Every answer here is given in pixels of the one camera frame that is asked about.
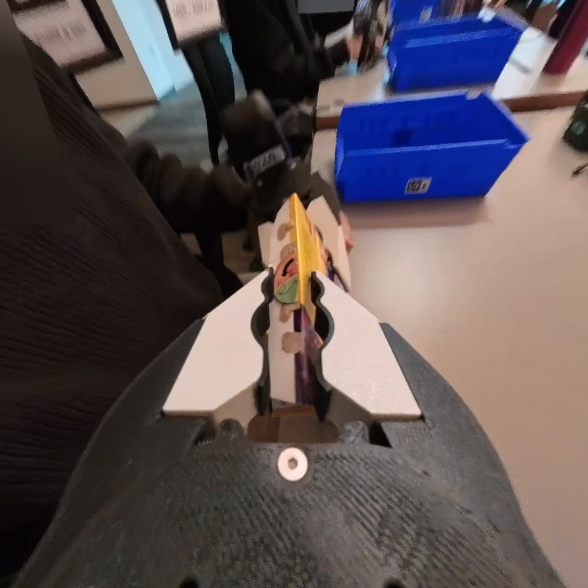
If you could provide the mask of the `white box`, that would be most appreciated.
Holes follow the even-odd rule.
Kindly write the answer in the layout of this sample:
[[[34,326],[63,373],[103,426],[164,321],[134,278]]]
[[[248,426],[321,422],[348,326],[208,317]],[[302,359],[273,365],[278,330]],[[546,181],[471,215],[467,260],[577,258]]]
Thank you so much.
[[[543,70],[555,47],[556,41],[546,33],[528,27],[496,81],[492,97],[508,100],[545,93]]]

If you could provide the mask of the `colourful lego box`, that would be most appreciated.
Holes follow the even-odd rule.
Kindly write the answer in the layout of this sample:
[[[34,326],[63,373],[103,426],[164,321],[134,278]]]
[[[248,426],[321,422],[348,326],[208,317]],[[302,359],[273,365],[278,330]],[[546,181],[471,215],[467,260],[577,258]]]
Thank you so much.
[[[327,273],[327,255],[320,233],[309,220],[307,208],[297,194],[284,202],[273,223],[277,225],[279,263],[275,270],[270,268],[273,272],[268,331],[270,398],[280,407],[313,405],[318,391],[313,362],[323,338],[318,330],[312,275],[321,273],[340,285],[335,281],[336,276]]]

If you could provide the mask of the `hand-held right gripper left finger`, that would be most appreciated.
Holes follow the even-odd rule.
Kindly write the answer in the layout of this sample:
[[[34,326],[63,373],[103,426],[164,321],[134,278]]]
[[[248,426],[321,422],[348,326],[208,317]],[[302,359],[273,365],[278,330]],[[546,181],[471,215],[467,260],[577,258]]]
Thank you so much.
[[[266,302],[264,271],[203,320],[164,402],[166,416],[252,420],[262,378],[263,349],[254,336],[254,313]]]

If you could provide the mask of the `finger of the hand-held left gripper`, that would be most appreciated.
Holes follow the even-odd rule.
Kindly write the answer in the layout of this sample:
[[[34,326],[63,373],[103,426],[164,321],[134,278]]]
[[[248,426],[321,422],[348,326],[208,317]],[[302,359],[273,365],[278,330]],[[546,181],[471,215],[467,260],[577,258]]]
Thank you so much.
[[[275,270],[279,263],[277,225],[273,222],[265,222],[258,226],[257,231],[262,265],[265,269]]]
[[[320,233],[327,255],[327,273],[346,291],[351,290],[352,280],[349,254],[343,227],[325,198],[314,199],[307,207],[307,215]]]

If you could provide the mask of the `framed wall picture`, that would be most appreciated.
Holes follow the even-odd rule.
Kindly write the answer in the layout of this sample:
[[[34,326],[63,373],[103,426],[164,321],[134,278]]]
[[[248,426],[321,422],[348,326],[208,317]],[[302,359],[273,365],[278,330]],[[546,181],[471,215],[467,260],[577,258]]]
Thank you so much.
[[[7,1],[17,28],[75,74],[123,58],[97,1]]]

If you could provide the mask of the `dark green object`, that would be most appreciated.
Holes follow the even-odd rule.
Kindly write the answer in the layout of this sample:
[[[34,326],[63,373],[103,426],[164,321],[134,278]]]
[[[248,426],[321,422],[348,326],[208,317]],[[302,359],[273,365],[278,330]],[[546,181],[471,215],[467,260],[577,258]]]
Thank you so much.
[[[575,107],[562,140],[579,152],[587,152],[587,93]]]

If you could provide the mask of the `blue plastic bin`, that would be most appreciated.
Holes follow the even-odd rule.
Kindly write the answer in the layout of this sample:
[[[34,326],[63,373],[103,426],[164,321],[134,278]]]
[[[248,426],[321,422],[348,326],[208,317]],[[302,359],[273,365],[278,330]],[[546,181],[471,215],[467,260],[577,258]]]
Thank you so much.
[[[401,23],[387,51],[390,85],[416,92],[496,82],[526,28],[498,14]]]
[[[334,182],[347,203],[485,197],[529,139],[485,92],[347,105]]]

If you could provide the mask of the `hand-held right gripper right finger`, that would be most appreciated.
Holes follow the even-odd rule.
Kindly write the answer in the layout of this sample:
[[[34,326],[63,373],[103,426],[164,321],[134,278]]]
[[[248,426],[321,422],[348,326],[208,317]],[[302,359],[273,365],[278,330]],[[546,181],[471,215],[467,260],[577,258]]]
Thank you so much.
[[[323,338],[313,362],[319,419],[420,419],[422,409],[377,317],[321,273],[312,275],[312,295]]]

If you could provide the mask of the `maroon cloth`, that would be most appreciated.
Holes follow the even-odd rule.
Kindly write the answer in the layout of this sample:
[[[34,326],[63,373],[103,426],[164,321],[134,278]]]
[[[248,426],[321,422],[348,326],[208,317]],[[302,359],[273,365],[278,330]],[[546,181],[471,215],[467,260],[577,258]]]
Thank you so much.
[[[587,40],[587,1],[564,1],[548,34],[556,41],[556,46],[543,72],[565,74]]]

